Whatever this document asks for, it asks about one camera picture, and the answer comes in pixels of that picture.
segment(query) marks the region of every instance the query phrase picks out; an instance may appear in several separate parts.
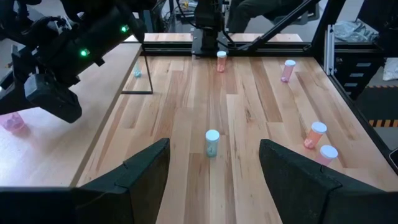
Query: black chair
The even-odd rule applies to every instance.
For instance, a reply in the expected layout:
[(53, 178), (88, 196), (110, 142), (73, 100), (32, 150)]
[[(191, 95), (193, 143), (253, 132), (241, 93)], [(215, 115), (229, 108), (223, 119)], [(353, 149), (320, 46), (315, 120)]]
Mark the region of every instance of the black chair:
[[(302, 2), (294, 2), (293, 4), (289, 4), (287, 6), (281, 7), (275, 11), (264, 14), (263, 16), (270, 20), (274, 25), (279, 21), (284, 19), (289, 13), (291, 13), (297, 6), (299, 6)], [(309, 21), (315, 21), (319, 19), (319, 4), (312, 6), (307, 12), (304, 12), (302, 16), (300, 16), (296, 21), (291, 23), (291, 25), (305, 25)]]

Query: person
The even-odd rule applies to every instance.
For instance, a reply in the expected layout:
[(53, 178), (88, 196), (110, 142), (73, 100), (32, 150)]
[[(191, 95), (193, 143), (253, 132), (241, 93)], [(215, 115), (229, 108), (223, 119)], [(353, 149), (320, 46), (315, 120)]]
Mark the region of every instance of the person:
[(272, 12), (298, 0), (232, 0), (227, 28), (230, 33), (243, 33), (252, 18)]

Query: white bottle cap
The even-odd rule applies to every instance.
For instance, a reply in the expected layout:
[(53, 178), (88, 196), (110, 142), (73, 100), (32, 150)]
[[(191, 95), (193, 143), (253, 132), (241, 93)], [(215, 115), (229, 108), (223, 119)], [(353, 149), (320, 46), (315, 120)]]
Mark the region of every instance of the white bottle cap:
[(296, 65), (296, 62), (293, 60), (286, 60), (285, 65), (286, 66), (294, 66), (294, 65)]
[(336, 159), (338, 157), (338, 151), (333, 146), (322, 146), (320, 153), (327, 159)]
[(220, 140), (220, 134), (216, 130), (208, 130), (206, 132), (206, 140), (209, 142), (218, 142)]
[(217, 52), (217, 57), (226, 58), (226, 52), (223, 50), (220, 50), (219, 52)]
[(312, 131), (318, 134), (325, 134), (328, 128), (322, 122), (316, 121), (311, 125)]

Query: wooden tabletop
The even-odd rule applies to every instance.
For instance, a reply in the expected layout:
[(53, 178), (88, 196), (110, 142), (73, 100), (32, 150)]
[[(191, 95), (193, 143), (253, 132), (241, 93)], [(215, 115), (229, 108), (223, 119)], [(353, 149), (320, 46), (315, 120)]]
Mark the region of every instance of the wooden tabletop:
[(0, 128), (0, 186), (75, 185), (138, 58), (139, 44), (124, 44), (92, 65), (71, 87), (83, 115), (69, 124), (34, 108), (21, 111), (27, 129), (11, 135)]
[[(276, 39), (284, 37), (299, 40), (296, 35)], [(291, 59), (297, 62), (294, 74), (282, 83), (286, 58), (228, 58), (226, 71), (217, 73), (215, 59), (151, 57), (155, 93), (119, 98), (79, 185), (170, 138), (169, 178), (157, 223), (281, 223), (258, 157), (260, 140), (268, 138), (311, 159), (320, 146), (331, 144), (340, 154), (331, 168), (380, 189), (398, 190), (398, 177), (319, 64), (313, 58)], [(145, 75), (125, 86), (148, 87)], [(324, 122), (328, 132), (308, 150), (303, 140), (314, 121)], [(221, 134), (212, 159), (205, 153), (209, 129)]]

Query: black cable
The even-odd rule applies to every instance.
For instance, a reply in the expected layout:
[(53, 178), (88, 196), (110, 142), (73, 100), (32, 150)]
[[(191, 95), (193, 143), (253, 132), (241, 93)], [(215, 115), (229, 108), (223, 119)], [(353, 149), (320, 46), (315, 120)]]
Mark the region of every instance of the black cable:
[(222, 43), (222, 41), (220, 41), (220, 40), (217, 40), (217, 42), (218, 42), (219, 44), (221, 44), (222, 46), (226, 47), (226, 48), (229, 49), (229, 50), (237, 50), (237, 49), (238, 49), (237, 47), (230, 47), (230, 46), (228, 46), (228, 45)]
[(163, 2), (166, 2), (166, 0), (163, 0), (163, 1), (161, 1), (161, 0), (160, 0), (159, 2), (157, 2), (157, 3), (156, 3), (156, 5), (155, 5), (155, 6), (152, 8), (152, 10), (151, 10), (151, 11), (153, 12), (153, 11), (154, 11), (154, 9), (156, 9), (156, 8), (157, 8), (157, 6), (159, 6), (159, 5), (160, 5), (160, 4), (162, 4)]
[(191, 24), (191, 26), (193, 26), (193, 27), (196, 28), (196, 29), (202, 29), (202, 27), (197, 27), (195, 24), (191, 23), (191, 21), (189, 21), (189, 20), (187, 19), (187, 17), (185, 17), (185, 14), (184, 14), (184, 12), (183, 12), (182, 9), (181, 9), (180, 2), (177, 3), (177, 7), (178, 7), (178, 9), (180, 10), (180, 13), (181, 13), (182, 17), (184, 17), (184, 19), (185, 19), (186, 21), (188, 21), (188, 23)]
[(171, 10), (171, 11), (169, 11), (169, 12), (166, 12), (166, 14), (165, 14), (164, 17), (163, 17), (163, 20), (164, 20), (164, 19), (168, 19), (168, 18), (167, 18), (167, 15), (168, 15), (168, 14), (170, 14), (170, 16), (172, 16), (174, 10), (176, 10), (177, 8), (178, 8), (178, 6), (175, 6), (173, 10)]

